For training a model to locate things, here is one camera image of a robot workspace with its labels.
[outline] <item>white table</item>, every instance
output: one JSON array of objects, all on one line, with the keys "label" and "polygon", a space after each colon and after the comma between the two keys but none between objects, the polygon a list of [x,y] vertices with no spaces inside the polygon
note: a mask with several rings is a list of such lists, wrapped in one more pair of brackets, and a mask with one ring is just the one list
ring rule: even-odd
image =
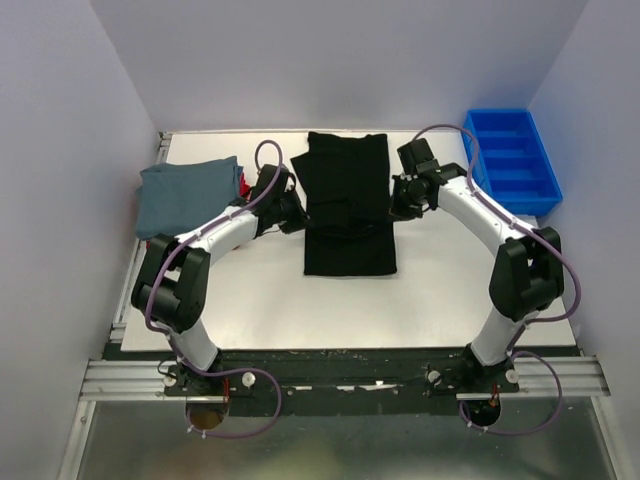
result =
[{"label": "white table", "polygon": [[[333,131],[363,136],[362,131]],[[249,183],[253,153],[265,138],[289,158],[308,150],[306,131],[220,132],[173,135],[167,162],[199,163],[237,155]],[[396,149],[414,132],[388,132],[392,174],[401,172]],[[467,166],[460,135],[427,136],[441,164]],[[261,162],[275,163],[263,149]],[[304,192],[299,194],[305,201]],[[222,349],[459,347],[479,332],[491,307],[493,258],[453,217],[438,210],[395,225],[398,273],[386,278],[305,277],[304,233],[266,235],[231,252],[210,271],[203,322]],[[564,311],[560,299],[546,315]],[[125,310],[122,350],[168,350],[148,331],[143,315]],[[567,320],[536,324],[520,346],[575,345]]]}]

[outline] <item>blue storage tray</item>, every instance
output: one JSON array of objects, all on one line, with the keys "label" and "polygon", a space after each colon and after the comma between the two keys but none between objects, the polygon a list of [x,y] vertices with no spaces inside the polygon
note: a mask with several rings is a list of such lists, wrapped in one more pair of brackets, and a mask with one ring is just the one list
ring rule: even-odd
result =
[{"label": "blue storage tray", "polygon": [[[540,216],[562,201],[528,110],[469,110],[464,126],[480,144],[473,179],[500,205],[515,214]],[[471,140],[462,138],[471,162]]]}]

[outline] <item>black mounting plate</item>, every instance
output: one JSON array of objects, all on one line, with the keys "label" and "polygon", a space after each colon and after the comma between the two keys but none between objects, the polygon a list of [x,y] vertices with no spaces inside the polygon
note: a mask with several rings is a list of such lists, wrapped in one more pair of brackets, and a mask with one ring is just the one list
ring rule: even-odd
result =
[{"label": "black mounting plate", "polygon": [[[509,368],[496,369],[473,389],[447,381],[461,363],[462,349],[296,350],[225,353],[223,370],[254,367],[271,373],[283,393],[281,415],[456,415],[457,393],[490,394],[494,383],[500,392],[517,392],[506,381]],[[432,370],[442,375],[433,386],[426,380]],[[221,396],[221,379],[210,379],[176,365],[170,372],[176,384],[165,395],[179,397]],[[276,406],[275,388],[256,375],[247,388],[242,375],[231,375],[231,405],[234,416],[269,416]]]}]

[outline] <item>blue-gray towel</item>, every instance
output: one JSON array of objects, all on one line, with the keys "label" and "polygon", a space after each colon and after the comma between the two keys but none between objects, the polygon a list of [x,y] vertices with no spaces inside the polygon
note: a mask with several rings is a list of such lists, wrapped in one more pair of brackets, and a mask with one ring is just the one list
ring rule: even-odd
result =
[{"label": "blue-gray towel", "polygon": [[136,235],[178,235],[217,217],[238,197],[242,167],[236,157],[193,165],[161,163],[142,172]]}]

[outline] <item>bolt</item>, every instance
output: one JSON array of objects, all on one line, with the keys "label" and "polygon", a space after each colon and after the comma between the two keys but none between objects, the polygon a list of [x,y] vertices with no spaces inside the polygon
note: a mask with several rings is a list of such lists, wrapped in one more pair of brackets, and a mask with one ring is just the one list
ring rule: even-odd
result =
[{"label": "bolt", "polygon": [[520,375],[518,375],[518,372],[516,372],[512,368],[507,370],[505,372],[504,376],[507,379],[507,382],[509,382],[509,383],[516,384],[516,383],[518,383],[518,380],[520,380]]},{"label": "bolt", "polygon": [[427,380],[429,383],[433,383],[434,385],[438,385],[442,381],[442,375],[437,370],[431,370],[427,375]]},{"label": "bolt", "polygon": [[250,388],[254,383],[256,383],[256,376],[253,373],[247,372],[242,376],[242,384],[245,387]]},{"label": "bolt", "polygon": [[162,383],[165,387],[173,387],[178,381],[173,377],[164,377]]}]

